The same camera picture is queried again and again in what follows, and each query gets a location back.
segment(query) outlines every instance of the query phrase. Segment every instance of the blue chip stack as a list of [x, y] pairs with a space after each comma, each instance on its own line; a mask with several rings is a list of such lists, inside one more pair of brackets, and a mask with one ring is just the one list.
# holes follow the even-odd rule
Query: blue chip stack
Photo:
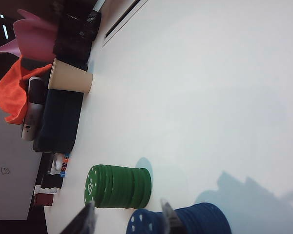
[[[188, 234], [231, 234], [229, 223], [221, 210], [210, 203], [195, 204], [175, 210]], [[127, 226], [126, 234], [163, 234], [162, 212], [136, 210]]]
[[164, 233], [164, 217], [162, 212], [146, 209], [136, 210], [127, 226], [126, 234], [162, 234]]

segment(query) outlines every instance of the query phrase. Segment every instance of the red object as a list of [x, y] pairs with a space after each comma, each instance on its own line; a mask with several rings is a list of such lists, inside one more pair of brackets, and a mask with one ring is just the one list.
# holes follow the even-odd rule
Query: red object
[[34, 206], [52, 206], [53, 194], [36, 194]]
[[27, 112], [25, 81], [43, 75], [52, 67], [48, 64], [30, 71], [21, 66], [21, 59], [22, 56], [0, 80], [0, 108], [10, 114], [5, 121], [13, 124], [22, 124]]

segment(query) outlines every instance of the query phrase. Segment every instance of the black object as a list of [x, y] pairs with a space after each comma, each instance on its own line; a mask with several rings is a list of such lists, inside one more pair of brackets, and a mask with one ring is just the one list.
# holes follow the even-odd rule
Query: black object
[[94, 202], [91, 201], [86, 204], [60, 234], [93, 234], [94, 230]]
[[93, 41], [99, 31], [101, 23], [101, 13], [92, 10], [87, 19], [82, 21], [64, 14], [60, 21], [59, 34], [82, 37]]
[[72, 151], [79, 122], [83, 93], [50, 89], [42, 117], [42, 127], [34, 141], [36, 152]]
[[55, 175], [51, 175], [51, 174], [45, 174], [42, 177], [42, 183], [41, 183], [41, 188], [45, 189], [45, 188], [61, 188], [63, 184], [63, 178], [60, 177], [60, 174], [55, 174]]
[[66, 0], [64, 3], [64, 13], [78, 20], [86, 21], [97, 1], [98, 0]]
[[58, 30], [53, 53], [57, 58], [74, 58], [87, 63], [92, 41], [101, 23], [101, 13], [91, 10], [86, 19], [78, 19], [64, 12]]
[[51, 170], [52, 163], [53, 163], [53, 154], [43, 153], [41, 156], [35, 185], [41, 185], [43, 176], [45, 174], [48, 174], [48, 172]]

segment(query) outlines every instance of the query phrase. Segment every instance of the blue poker chip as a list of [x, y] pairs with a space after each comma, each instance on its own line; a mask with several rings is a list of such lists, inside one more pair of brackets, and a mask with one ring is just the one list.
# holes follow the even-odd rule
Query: blue poker chip
[[215, 205], [211, 203], [200, 203], [202, 206], [205, 206], [207, 209], [214, 214], [219, 230], [221, 230], [220, 234], [231, 234], [230, 225], [228, 223], [227, 218], [224, 213]]
[[130, 217], [126, 234], [162, 234], [163, 220], [162, 213], [138, 209]]

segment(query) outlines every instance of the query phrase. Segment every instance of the wall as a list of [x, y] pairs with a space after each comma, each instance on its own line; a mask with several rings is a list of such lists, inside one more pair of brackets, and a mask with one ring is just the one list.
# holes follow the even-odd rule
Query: wall
[[[21, 139], [21, 127], [7, 124], [0, 109], [0, 220], [26, 220], [41, 153]], [[2, 175], [1, 167], [10, 174]]]

